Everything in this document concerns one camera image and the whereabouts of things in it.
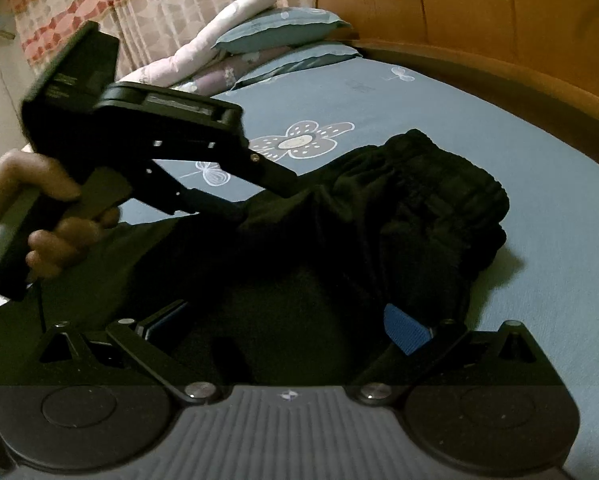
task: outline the white blanket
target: white blanket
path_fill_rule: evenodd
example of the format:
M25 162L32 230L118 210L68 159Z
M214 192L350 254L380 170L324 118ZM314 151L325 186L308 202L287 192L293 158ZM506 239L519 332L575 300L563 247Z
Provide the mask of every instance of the white blanket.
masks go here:
M193 75L219 54L213 45L222 34L263 10L273 7L275 3L276 0L237 0L231 3L224 7L211 23L195 36L195 39L185 44L171 57L159 59L135 70L123 77L121 81L167 87Z

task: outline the finger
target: finger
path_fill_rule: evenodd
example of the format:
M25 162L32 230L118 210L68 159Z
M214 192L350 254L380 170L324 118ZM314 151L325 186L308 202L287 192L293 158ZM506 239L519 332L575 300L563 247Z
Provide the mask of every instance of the finger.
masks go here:
M56 200L70 201L80 196L80 186L57 160L39 153L12 150L0 158L0 217L22 184L37 186Z
M102 238L100 224L93 220L75 217L60 221L53 232L78 249L90 247Z
M33 269L36 278L55 278L62 273L59 266L45 262L37 251L26 255L26 264Z
M98 223L104 229L111 229L115 227L120 222L120 208L113 207L108 211L105 211L100 218L98 219Z
M76 264L84 254L58 235L48 231L35 231L28 237L29 247L47 263L65 268Z

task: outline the flower pattern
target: flower pattern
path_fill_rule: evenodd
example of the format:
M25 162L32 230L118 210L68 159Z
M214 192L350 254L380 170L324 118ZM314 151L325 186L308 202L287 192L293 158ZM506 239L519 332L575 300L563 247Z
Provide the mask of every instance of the flower pattern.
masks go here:
M182 175L180 178L186 178L189 176L202 174L206 184L212 187L223 186L230 180L230 173L222 170L217 162L195 162L195 168L199 171L193 171L193 173L187 173Z
M227 66L224 69L224 80L226 81L228 87L231 87L238 82L238 78L235 76L235 70L233 67Z
M353 123L319 126L315 121L300 121L289 126L285 135L251 140L249 148L273 161L286 155L291 158L313 158L334 150L337 141L333 137L354 129Z
M394 66L390 69L390 71L395 74L395 77L389 77L388 79L383 77L382 79L384 79L384 81L390 81L391 79L397 79L398 77L400 81L415 81L415 78L411 75L408 75L406 73L406 69L404 69L402 66Z

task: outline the silver screw head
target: silver screw head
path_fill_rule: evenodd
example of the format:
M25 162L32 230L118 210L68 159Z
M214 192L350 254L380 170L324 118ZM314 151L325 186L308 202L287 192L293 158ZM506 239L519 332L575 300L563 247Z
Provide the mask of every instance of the silver screw head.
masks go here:
M359 391L364 399L384 400L393 393L393 388L384 383L368 383Z
M217 392L217 386L206 381L189 384L185 387L184 393L193 399L210 399Z

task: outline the wooden headboard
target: wooden headboard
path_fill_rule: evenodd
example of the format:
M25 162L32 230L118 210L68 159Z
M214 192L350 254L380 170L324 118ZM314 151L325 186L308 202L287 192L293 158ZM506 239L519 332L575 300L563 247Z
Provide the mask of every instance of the wooden headboard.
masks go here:
M367 57L536 124L599 163L599 0L315 0Z

